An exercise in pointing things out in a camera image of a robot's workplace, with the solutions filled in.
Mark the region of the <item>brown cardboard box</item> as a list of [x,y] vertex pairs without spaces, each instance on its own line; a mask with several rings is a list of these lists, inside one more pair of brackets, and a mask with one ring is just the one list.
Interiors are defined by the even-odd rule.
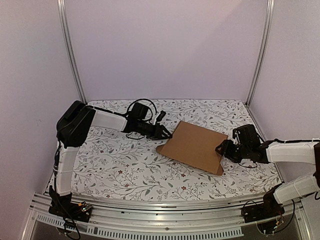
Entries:
[[172,138],[156,147],[156,152],[170,159],[191,167],[221,176],[222,156],[216,147],[224,140],[226,134],[216,132],[185,121],[180,121],[173,131]]

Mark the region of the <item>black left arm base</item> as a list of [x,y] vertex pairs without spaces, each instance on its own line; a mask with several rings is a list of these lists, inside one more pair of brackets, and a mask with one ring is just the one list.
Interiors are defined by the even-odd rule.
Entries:
[[92,214],[93,206],[85,201],[72,202],[72,193],[67,195],[58,194],[52,185],[49,186],[51,204],[48,212],[65,219],[88,223]]

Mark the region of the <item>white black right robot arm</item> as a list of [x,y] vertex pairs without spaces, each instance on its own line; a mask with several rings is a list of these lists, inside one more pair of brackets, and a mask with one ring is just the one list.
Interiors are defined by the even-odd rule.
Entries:
[[242,125],[232,130],[232,140],[225,139],[215,148],[221,156],[234,163],[248,159],[254,163],[307,163],[315,166],[315,172],[300,176],[295,180],[273,187],[263,196],[258,213],[269,218],[283,203],[302,198],[320,191],[320,140],[266,140],[252,124]]

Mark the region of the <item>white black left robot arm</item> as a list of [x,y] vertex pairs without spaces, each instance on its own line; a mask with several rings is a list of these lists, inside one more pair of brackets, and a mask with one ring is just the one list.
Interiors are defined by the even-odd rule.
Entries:
[[91,127],[115,130],[127,135],[138,133],[150,140],[168,140],[172,134],[160,124],[165,111],[153,110],[135,100],[125,113],[112,112],[76,100],[56,124],[57,149],[54,156],[53,190],[60,196],[71,194],[72,171],[76,155],[85,143]]

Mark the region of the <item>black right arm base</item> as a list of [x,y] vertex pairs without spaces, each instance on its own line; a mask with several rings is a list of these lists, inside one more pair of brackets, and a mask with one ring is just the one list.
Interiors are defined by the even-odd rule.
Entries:
[[272,217],[282,216],[285,209],[281,203],[278,203],[274,197],[275,190],[280,184],[271,188],[262,198],[262,203],[255,203],[253,200],[246,202],[242,209],[241,215],[245,223],[265,220]]

